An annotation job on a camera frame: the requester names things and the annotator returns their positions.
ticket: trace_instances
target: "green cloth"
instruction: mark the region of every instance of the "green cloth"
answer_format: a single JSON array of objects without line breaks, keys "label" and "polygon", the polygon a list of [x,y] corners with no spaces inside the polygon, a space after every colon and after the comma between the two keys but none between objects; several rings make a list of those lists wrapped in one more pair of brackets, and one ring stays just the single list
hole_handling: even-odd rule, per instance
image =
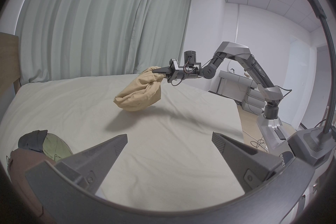
[{"label": "green cloth", "polygon": [[47,134],[44,139],[43,152],[54,161],[71,156],[73,153],[69,146],[57,135]]}]

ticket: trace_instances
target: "curtain fold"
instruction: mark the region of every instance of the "curtain fold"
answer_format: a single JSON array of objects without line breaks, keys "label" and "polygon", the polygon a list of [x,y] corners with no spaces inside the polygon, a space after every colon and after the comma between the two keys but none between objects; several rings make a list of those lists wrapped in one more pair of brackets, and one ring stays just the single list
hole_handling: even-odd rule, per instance
[{"label": "curtain fold", "polygon": [[[162,4],[171,10],[160,10],[157,1],[165,1]],[[16,29],[22,84],[131,74],[152,62],[162,62],[162,53],[173,55],[177,47],[180,49],[182,37],[178,40],[173,36],[183,34],[186,23],[186,17],[178,11],[187,12],[188,7],[183,10],[187,0],[171,1],[26,0]],[[159,12],[161,20],[174,19],[181,28],[160,23],[160,19],[154,19],[155,12]],[[155,31],[151,26],[154,23],[158,24]],[[169,36],[163,27],[176,32]],[[167,37],[171,41],[162,43]],[[147,49],[154,51],[150,57],[145,53]]]}]

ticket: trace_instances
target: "white bed sheet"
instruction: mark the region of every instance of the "white bed sheet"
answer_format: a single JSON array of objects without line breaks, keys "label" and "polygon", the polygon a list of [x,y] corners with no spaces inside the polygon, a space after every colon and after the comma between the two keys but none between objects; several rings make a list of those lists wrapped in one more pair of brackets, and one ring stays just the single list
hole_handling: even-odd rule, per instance
[{"label": "white bed sheet", "polygon": [[192,210],[244,194],[211,142],[212,132],[243,142],[235,102],[200,89],[162,82],[162,98],[127,112],[113,98],[137,75],[26,84],[0,124],[0,160],[19,138],[47,129],[77,153],[126,133],[125,146],[101,188],[112,202],[155,211]]}]

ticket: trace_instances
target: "floor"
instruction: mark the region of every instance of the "floor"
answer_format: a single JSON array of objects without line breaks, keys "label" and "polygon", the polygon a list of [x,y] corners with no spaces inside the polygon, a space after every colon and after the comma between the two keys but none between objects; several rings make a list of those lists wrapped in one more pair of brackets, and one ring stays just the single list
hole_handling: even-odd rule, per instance
[{"label": "floor", "polygon": [[[237,108],[240,116],[241,128],[243,129],[243,131],[247,132],[249,135],[251,135],[253,138],[257,140],[261,139],[263,136],[261,135],[261,132],[257,125],[258,116],[243,110],[240,105],[237,105]],[[296,130],[291,125],[285,122],[283,122],[283,127],[287,130],[289,134],[293,134],[296,132]],[[251,141],[254,140],[244,132],[243,135],[244,135],[244,143],[246,145],[251,145]]]}]

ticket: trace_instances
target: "bed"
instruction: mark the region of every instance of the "bed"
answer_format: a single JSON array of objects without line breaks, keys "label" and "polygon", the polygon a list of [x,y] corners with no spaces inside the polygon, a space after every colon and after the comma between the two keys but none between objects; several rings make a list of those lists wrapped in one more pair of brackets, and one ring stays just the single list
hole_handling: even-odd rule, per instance
[{"label": "bed", "polygon": [[126,133],[128,144],[101,185],[107,200],[137,209],[184,211],[243,195],[211,142],[212,132],[243,142],[235,102],[164,80],[160,101],[127,112],[113,99],[136,76],[23,85],[0,124],[2,165],[7,167],[6,156],[18,147],[19,138],[34,130],[56,134],[73,153]]}]

